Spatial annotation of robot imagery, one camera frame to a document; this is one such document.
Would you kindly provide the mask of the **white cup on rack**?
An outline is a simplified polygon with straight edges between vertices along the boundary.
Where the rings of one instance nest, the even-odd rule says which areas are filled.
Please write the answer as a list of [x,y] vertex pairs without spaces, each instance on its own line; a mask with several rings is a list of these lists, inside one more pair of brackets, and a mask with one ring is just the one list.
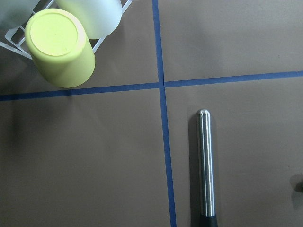
[[56,4],[82,23],[89,39],[110,35],[122,18],[119,0],[57,0]]

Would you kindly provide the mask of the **yellow-green cup on rack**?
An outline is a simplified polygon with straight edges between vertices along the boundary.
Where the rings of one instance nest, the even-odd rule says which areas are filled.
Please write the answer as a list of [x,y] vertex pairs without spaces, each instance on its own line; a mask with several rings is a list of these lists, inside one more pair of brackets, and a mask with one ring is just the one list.
[[41,76],[56,87],[85,83],[95,55],[81,22],[62,9],[43,9],[27,22],[25,42]]

